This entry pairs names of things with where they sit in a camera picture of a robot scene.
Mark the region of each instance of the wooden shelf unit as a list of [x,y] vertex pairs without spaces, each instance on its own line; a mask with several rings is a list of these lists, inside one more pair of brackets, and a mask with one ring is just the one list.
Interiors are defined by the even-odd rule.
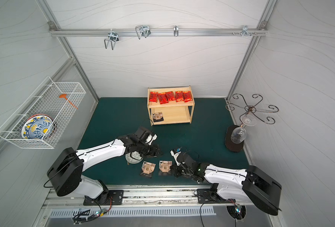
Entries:
[[[176,102],[170,101],[166,104],[160,104],[160,101],[157,102],[149,102],[150,92],[175,92],[176,91],[190,91],[192,93],[192,88],[183,87],[183,88],[156,88],[156,89],[147,89],[147,110],[149,112],[149,117],[152,119],[153,113],[162,112],[162,116],[164,118],[163,121],[154,122],[154,125],[165,125],[165,124],[177,124],[177,123],[192,123],[192,114],[194,111],[195,101],[194,96],[192,94],[192,100],[189,102]],[[192,112],[189,113],[189,107],[192,107]]]

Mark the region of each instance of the wire basket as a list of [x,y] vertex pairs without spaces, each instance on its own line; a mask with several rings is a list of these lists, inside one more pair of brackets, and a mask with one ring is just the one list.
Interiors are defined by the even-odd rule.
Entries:
[[[19,148],[54,149],[85,95],[78,82],[54,82],[50,77],[0,127],[0,137]],[[51,117],[51,127],[40,139],[24,139],[22,130],[34,115]]]

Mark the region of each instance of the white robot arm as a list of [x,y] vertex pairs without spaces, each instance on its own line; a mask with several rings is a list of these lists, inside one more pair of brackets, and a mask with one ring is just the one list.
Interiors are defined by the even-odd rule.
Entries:
[[175,177],[185,175],[198,183],[211,183],[204,197],[215,202],[233,199],[252,201],[265,213],[278,215],[281,185],[256,166],[241,170],[221,168],[209,163],[197,163],[179,150],[170,152],[176,161],[171,167]]
[[159,147],[152,145],[156,138],[156,134],[140,127],[134,134],[117,137],[93,148],[77,151],[67,148],[61,152],[47,175],[58,196],[79,193],[104,204],[110,197],[105,184],[83,176],[82,172],[102,161],[132,152],[138,152],[142,158],[160,156]]

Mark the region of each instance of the green table surface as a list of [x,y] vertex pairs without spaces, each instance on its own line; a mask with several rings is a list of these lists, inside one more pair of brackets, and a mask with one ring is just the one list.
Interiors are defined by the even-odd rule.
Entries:
[[198,162],[215,166],[245,169],[247,158],[243,151],[234,153],[224,145],[227,127],[233,125],[223,98],[195,98],[192,123],[150,125],[146,98],[101,98],[89,122],[78,149],[86,149],[108,143],[115,137],[136,132],[144,126],[157,134],[153,142],[159,144],[163,156],[144,158],[156,164],[152,178],[140,175],[142,161],[129,164],[125,156],[115,157],[88,168],[83,175],[100,179],[104,184],[125,185],[195,185],[189,178],[159,176],[159,161],[173,161],[173,148],[189,150]]

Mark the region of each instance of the orange ladle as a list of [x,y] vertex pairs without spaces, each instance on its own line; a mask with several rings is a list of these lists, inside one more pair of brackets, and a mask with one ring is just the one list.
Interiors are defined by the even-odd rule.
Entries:
[[[66,94],[61,94],[61,95],[59,95],[59,98],[65,98],[66,100],[68,100],[68,99],[66,98]],[[76,106],[74,106],[74,104],[73,104],[72,102],[70,102],[69,100],[68,100],[68,102],[69,102],[73,107],[75,107],[76,109],[78,109]]]

